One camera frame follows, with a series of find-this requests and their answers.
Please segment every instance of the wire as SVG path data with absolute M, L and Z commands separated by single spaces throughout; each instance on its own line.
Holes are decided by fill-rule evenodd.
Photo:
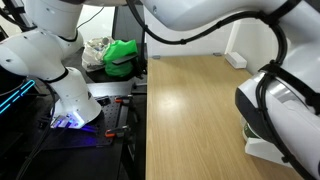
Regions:
M 46 85 L 46 87 L 48 88 L 48 90 L 50 91 L 50 94 L 52 96 L 52 110 L 51 110 L 51 117 L 50 117 L 50 122 L 51 122 L 53 120 L 53 116 L 54 116 L 54 113 L 55 113 L 56 98 L 55 98 L 54 91 L 51 88 L 51 86 L 48 83 L 44 82 L 44 81 L 43 81 L 43 83 Z M 19 170 L 19 173 L 18 173 L 18 175 L 16 177 L 16 180 L 20 180 L 23 177 L 23 175 L 25 174 L 26 170 L 30 166 L 32 160 L 39 153 L 39 149 L 41 148 L 42 144 L 44 143 L 44 141 L 46 140 L 46 138 L 48 137 L 48 135 L 50 133 L 50 122 L 48 122 L 48 124 L 45 127 L 44 132 L 42 133 L 41 137 L 39 138 L 37 144 L 35 145 L 35 147 L 31 151 L 31 153 L 29 154 L 28 158 L 25 160 L 25 162 L 21 166 L 21 168 Z
M 80 24 L 77 29 L 79 29 L 81 26 L 85 25 L 86 23 L 90 22 L 93 18 L 95 18 L 98 14 L 100 14 L 102 12 L 102 10 L 104 9 L 104 7 L 102 7 L 100 9 L 100 11 L 98 11 L 95 15 L 93 15 L 89 20 L 83 22 L 82 24 Z
M 41 145 L 41 147 L 39 148 L 39 150 L 36 152 L 35 156 L 37 156 L 46 146 L 48 146 L 49 144 L 51 144 L 54 140 L 58 139 L 62 134 L 64 134 L 66 132 L 66 130 L 70 127 L 71 123 L 68 122 L 68 124 L 63 128 L 63 130 L 54 136 L 53 139 L 51 139 L 50 141 L 46 141 L 45 143 L 43 143 Z
M 7 92 L 5 92 L 5 93 L 0 94 L 0 96 L 5 96 L 5 95 L 8 95 L 8 94 L 12 93 L 13 91 L 19 89 L 25 82 L 26 82 L 26 79 L 24 79 L 19 86 L 11 89 L 10 91 L 7 91 Z
M 6 19 L 7 21 L 11 22 L 12 24 L 15 24 L 15 25 L 19 26 L 19 27 L 20 27 L 21 29 L 23 29 L 23 30 L 33 30 L 33 29 L 37 28 L 37 26 L 27 27 L 26 25 L 24 25 L 24 24 L 22 24 L 22 23 L 20 23 L 20 22 L 18 22 L 18 21 L 15 21 L 15 20 L 12 19 L 10 16 L 8 16 L 7 13 L 2 10 L 2 8 L 0 8 L 0 15 L 1 15 L 4 19 Z
M 220 27 L 229 24 L 231 22 L 234 22 L 239 19 L 243 18 L 256 18 L 260 19 L 261 21 L 265 22 L 265 18 L 267 17 L 263 12 L 254 12 L 254 11 L 246 11 L 246 12 L 240 12 L 238 14 L 231 15 L 222 21 L 219 21 L 217 24 L 214 26 L 210 27 L 209 29 L 203 31 L 202 33 L 193 36 L 188 39 L 182 39 L 180 41 L 168 41 L 165 39 L 162 39 L 161 37 L 157 36 L 154 34 L 152 31 L 149 30 L 148 26 L 145 25 L 143 20 L 141 19 L 134 2 L 132 0 L 126 0 L 127 4 L 134 15 L 135 19 L 137 22 L 140 24 L 140 26 L 145 30 L 152 38 L 155 40 L 162 42 L 164 44 L 170 44 L 170 45 L 178 45 L 178 44 L 187 44 L 188 42 L 194 41 L 196 39 L 199 39 L 203 36 L 208 35 L 209 33 L 215 31 L 216 29 L 219 29 Z M 268 24 L 269 27 L 272 29 L 274 32 L 279 49 L 278 49 L 278 55 L 273 62 L 270 63 L 276 63 L 279 66 L 281 66 L 285 60 L 285 57 L 287 56 L 287 51 L 288 51 L 288 44 L 287 44 L 287 39 L 285 36 L 285 33 L 281 29 L 281 27 L 278 24 Z M 268 138 L 269 141 L 274 143 L 274 145 L 286 156 L 287 161 L 290 162 L 290 164 L 294 167 L 294 169 L 305 179 L 315 179 L 312 177 L 312 175 L 309 174 L 309 172 L 296 160 L 296 158 L 291 154 L 290 150 L 286 147 L 286 145 L 283 143 L 282 139 L 280 138 L 279 134 L 277 133 L 271 118 L 268 113 L 267 105 L 266 105 L 266 92 L 268 89 L 268 86 L 270 83 L 274 80 L 274 75 L 270 73 L 266 73 L 265 76 L 260 80 L 256 87 L 256 101 L 258 104 L 258 110 L 261 113 L 262 117 L 262 123 L 265 126 L 265 128 L 268 131 Z

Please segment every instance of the floor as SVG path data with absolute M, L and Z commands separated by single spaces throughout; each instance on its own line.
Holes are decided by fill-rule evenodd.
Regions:
M 82 61 L 82 52 L 83 49 L 80 49 L 77 53 L 71 55 L 70 57 L 64 59 L 62 63 L 66 67 L 74 67 L 77 68 L 82 74 L 87 83 L 94 83 L 92 79 L 90 79 L 84 68 L 81 66 Z M 138 79 L 136 77 L 130 79 L 132 83 L 146 83 L 147 77 L 146 75 L 143 76 L 143 79 Z M 146 92 L 146 87 L 138 87 L 136 90 L 139 92 Z M 134 169 L 135 173 L 138 173 L 140 179 L 145 179 L 145 154 L 146 154 L 146 108 L 147 108 L 147 96 L 146 95 L 135 95 L 134 96 L 134 103 L 136 105 L 136 112 L 139 116 L 139 122 L 134 123 L 132 127 L 132 131 L 136 132 L 135 137 L 135 162 L 134 162 Z M 134 122 L 134 115 L 132 112 L 129 113 L 128 122 Z M 128 175 L 123 165 L 119 170 L 119 180 L 128 180 Z

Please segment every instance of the blue light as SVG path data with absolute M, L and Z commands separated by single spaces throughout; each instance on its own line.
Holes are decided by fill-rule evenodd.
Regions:
M 95 131 L 93 129 L 88 129 L 86 127 L 81 128 L 81 130 L 86 131 L 86 132 L 91 132 L 91 133 L 97 132 L 97 131 Z
M 12 102 L 16 102 L 18 99 L 20 98 L 20 96 L 17 96 Z
M 36 82 L 34 82 L 33 80 L 31 80 L 31 82 L 32 82 L 32 84 L 31 84 L 29 87 L 27 87 L 27 88 L 21 93 L 21 96 L 23 96 L 23 94 L 26 93 L 30 88 L 32 88 L 32 86 L 36 83 Z
M 83 125 L 84 120 L 81 118 L 81 116 L 77 112 L 73 112 L 73 114 L 78 119 L 79 123 L 81 123 L 81 125 Z
M 28 81 L 24 86 L 22 86 L 22 88 L 20 88 L 21 90 L 24 89 L 26 86 L 28 86 L 33 80 Z
M 4 106 L 4 105 L 6 105 L 11 99 L 13 99 L 12 100 L 12 103 L 14 103 L 14 102 L 16 102 L 21 96 L 23 96 L 23 94 L 24 93 L 26 93 L 32 86 L 34 86 L 35 85 L 35 81 L 34 80 L 29 80 L 25 85 L 23 85 L 21 88 L 20 88 L 20 90 L 18 90 L 18 91 L 16 91 L 15 93 L 13 93 L 7 100 L 5 100 L 1 105 L 0 105 L 0 108 L 2 107 L 2 106 Z M 0 114 L 1 113 L 3 113 L 6 109 L 8 109 L 9 108 L 9 106 L 11 106 L 11 104 L 9 103 L 5 108 L 3 108 L 2 110 L 0 110 Z
M 19 91 L 16 91 L 14 94 L 12 94 L 7 100 L 5 100 L 0 107 L 2 107 L 3 105 L 5 105 L 8 101 L 10 101 L 10 99 L 12 99 L 15 95 L 17 95 L 19 93 Z
M 3 108 L 1 111 L 0 111 L 0 114 L 2 114 L 6 109 L 8 109 L 8 107 L 10 106 L 11 104 L 8 104 L 5 108 Z

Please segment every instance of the black table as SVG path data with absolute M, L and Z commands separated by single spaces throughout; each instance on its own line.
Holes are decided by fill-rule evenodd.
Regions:
M 94 97 L 128 95 L 132 83 L 95 83 L 88 84 Z M 118 126 L 126 125 L 129 108 L 122 106 Z M 41 180 L 94 180 L 118 179 L 123 149 L 123 139 L 116 138 L 111 146 L 87 147 L 42 151 L 31 163 L 23 179 Z M 21 164 L 19 158 L 14 162 L 17 166 L 6 179 L 14 179 Z

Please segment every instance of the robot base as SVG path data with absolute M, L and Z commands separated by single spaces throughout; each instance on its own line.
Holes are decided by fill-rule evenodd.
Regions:
M 292 168 L 289 163 L 281 161 L 283 154 L 277 149 L 277 147 L 263 139 L 248 138 L 245 152 L 252 156 Z
M 51 127 L 81 129 L 94 120 L 102 108 L 92 97 L 80 71 L 70 67 L 67 70 L 65 78 L 50 84 L 60 97 Z

